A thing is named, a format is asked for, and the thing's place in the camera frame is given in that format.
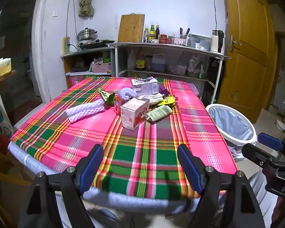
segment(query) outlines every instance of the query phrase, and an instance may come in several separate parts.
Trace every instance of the white trash can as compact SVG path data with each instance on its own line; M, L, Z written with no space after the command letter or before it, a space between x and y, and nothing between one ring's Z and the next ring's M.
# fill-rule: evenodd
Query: white trash can
M245 159L242 147L247 143L257 143L257 133L252 123L242 113L223 104L210 104L206 110L225 139L234 161Z

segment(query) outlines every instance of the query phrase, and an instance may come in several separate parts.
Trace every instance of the light switch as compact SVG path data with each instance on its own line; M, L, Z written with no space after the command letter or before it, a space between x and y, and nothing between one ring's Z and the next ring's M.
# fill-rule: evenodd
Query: light switch
M53 15L52 15L53 17L58 17L58 11L54 11L53 10Z

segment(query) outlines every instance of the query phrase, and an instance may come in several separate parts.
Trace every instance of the knife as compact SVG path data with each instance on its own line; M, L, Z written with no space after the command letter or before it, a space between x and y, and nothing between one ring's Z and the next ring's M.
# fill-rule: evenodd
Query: knife
M190 32L190 28L188 28L188 29L187 29L186 34L185 34L182 38L183 38L183 39L186 39L186 38L187 38L187 36L188 36L188 34L189 34L189 32Z

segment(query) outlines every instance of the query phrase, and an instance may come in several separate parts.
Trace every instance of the red jar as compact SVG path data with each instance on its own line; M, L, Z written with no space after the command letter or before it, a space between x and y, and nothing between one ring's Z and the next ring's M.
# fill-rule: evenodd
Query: red jar
M168 38L166 34L161 34L160 35L160 44L167 44L168 43Z

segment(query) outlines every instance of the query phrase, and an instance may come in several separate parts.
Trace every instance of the wooden cutting board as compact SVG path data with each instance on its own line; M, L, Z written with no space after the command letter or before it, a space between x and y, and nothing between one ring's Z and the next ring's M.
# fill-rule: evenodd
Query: wooden cutting board
M144 23L144 14L122 15L117 42L141 42L143 39Z

